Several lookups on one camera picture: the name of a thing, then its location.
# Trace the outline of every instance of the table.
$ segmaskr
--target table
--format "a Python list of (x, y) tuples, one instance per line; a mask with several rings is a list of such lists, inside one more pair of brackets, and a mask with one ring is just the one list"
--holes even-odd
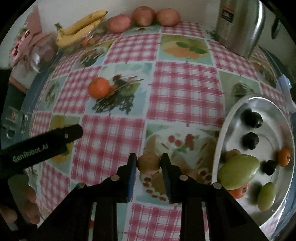
[[(210, 183), (219, 130), (238, 96), (262, 93), (289, 119), (264, 51), (256, 46), (249, 59), (238, 56), (196, 23), (107, 33), (93, 48), (62, 56), (54, 68), (28, 104), (34, 106), (30, 136), (75, 123), (84, 133), (67, 153), (28, 170), (45, 218), (78, 182), (102, 182), (130, 153), (168, 152), (181, 169)], [(121, 90), (110, 99), (91, 98), (88, 85), (97, 76)], [(267, 237), (282, 210), (262, 227)], [(169, 204), (161, 174), (137, 173), (132, 202), (118, 204), (117, 212), (119, 240), (179, 240), (181, 206)], [(208, 240), (205, 212), (204, 219)]]

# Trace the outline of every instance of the silver screw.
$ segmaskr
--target silver screw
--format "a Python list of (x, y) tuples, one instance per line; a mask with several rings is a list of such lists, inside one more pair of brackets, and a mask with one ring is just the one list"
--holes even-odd
[(113, 176), (111, 176), (110, 178), (111, 178), (112, 181), (118, 181), (119, 178), (120, 178), (120, 176), (118, 176), (118, 175), (113, 175)]
[(79, 189), (84, 188), (85, 183), (77, 183), (76, 187), (79, 188)]
[(181, 175), (179, 178), (182, 181), (187, 181), (188, 180), (188, 176), (186, 176), (186, 175)]
[(222, 185), (220, 183), (214, 183), (213, 187), (216, 188), (216, 189), (221, 189)]

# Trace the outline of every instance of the banana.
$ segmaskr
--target banana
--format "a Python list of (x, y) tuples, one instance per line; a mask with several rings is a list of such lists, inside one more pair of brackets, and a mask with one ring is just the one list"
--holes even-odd
[(107, 13), (108, 12), (104, 10), (93, 12), (66, 29), (63, 29), (59, 23), (56, 23), (55, 26), (58, 30), (62, 31), (64, 35), (73, 35), (92, 22), (102, 19)]
[(75, 43), (75, 41), (83, 38), (86, 34), (88, 34), (91, 30), (93, 30), (99, 23), (101, 22), (101, 19), (92, 22), (91, 24), (87, 25), (80, 31), (78, 31), (75, 34), (72, 35), (65, 35), (64, 32), (60, 29), (57, 31), (57, 39), (56, 39), (56, 44), (60, 48), (63, 47), (68, 47)]

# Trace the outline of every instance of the human hand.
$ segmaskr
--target human hand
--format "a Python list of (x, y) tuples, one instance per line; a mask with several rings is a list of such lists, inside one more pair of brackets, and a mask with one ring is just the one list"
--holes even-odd
[[(35, 190), (28, 186), (27, 190), (27, 198), (24, 205), (24, 213), (26, 214), (27, 218), (32, 224), (38, 224), (40, 222), (40, 216), (39, 216), (39, 209), (36, 202), (36, 193)], [(17, 219), (17, 213), (16, 211), (8, 208), (5, 205), (0, 204), (0, 214), (2, 215), (3, 219), (7, 224), (13, 223)]]

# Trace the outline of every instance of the metal tray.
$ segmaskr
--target metal tray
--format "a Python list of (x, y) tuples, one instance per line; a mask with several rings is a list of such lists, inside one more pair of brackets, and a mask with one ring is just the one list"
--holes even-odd
[[(262, 116), (263, 124), (258, 129), (248, 127), (241, 121), (241, 114), (248, 108)], [(242, 147), (241, 138), (248, 132), (254, 132), (259, 137), (258, 146), (254, 150), (245, 150)], [(291, 151), (289, 164), (284, 168), (278, 166), (272, 176), (267, 176), (259, 169), (249, 182), (250, 187), (246, 195), (237, 200), (260, 227), (276, 214), (286, 199), (291, 185), (294, 173), (295, 146), (290, 125), (282, 111), (272, 101), (262, 95), (251, 94), (241, 98), (232, 107), (220, 131), (214, 156), (213, 183), (219, 181), (217, 174), (222, 166), (220, 158), (224, 152), (238, 149), (242, 154), (257, 157), (262, 163), (262, 161), (276, 160), (278, 151), (284, 146)], [(269, 210), (260, 211), (250, 192), (254, 191), (253, 189), (258, 183), (264, 185), (267, 182), (275, 184), (276, 199)]]

